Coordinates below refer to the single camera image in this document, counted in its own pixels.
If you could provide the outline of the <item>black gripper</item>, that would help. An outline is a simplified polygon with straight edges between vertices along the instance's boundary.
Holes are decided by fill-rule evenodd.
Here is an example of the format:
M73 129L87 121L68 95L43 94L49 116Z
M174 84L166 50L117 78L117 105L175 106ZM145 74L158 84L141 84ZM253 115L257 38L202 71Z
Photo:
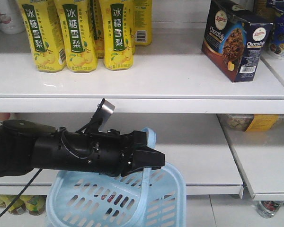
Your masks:
M165 166L165 154L147 147L147 133L121 135L112 130L89 135L63 131L39 137L32 151L32 167L127 176L145 168Z

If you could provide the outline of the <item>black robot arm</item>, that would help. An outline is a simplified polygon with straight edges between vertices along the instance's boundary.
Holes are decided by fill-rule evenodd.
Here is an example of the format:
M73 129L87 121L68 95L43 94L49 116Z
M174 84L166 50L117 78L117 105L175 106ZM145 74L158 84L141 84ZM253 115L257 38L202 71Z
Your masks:
M100 132L90 121L76 132L26 120L0 126L0 177L20 176L35 168L127 176L144 168L160 169L165 156L147 145L143 131Z

